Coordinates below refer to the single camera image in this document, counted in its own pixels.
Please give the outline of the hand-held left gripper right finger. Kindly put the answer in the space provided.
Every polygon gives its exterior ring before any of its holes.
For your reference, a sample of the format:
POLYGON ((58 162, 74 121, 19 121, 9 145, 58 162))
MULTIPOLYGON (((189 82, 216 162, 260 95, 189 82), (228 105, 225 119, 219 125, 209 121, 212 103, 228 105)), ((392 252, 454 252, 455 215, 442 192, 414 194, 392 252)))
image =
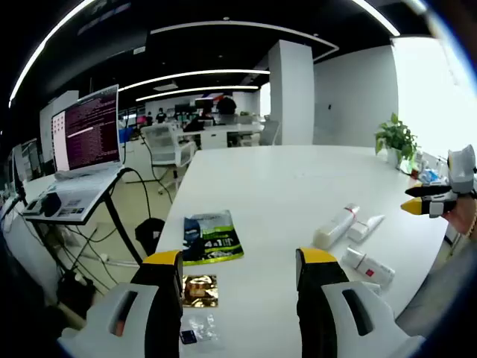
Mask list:
POLYGON ((425 339, 409 336, 367 283, 350 281, 337 259, 298 248, 297 316, 303 357, 412 357, 425 339))

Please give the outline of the person's right hand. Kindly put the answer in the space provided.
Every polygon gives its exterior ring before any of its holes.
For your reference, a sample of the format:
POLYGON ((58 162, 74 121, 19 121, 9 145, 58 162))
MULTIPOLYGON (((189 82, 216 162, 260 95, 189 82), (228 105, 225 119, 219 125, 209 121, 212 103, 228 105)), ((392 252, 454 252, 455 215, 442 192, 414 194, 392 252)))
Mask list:
POLYGON ((460 197, 455 208, 443 215, 455 230, 470 240, 476 241, 476 200, 460 197))

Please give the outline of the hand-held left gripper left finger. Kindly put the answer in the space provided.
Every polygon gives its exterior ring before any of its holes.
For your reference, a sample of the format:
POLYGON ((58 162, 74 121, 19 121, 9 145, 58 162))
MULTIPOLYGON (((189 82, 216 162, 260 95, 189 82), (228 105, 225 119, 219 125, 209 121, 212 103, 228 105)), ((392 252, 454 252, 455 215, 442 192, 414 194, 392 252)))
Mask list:
POLYGON ((66 357, 178 357, 182 307, 182 251, 146 257, 129 283, 119 283, 66 328, 58 345, 66 357))

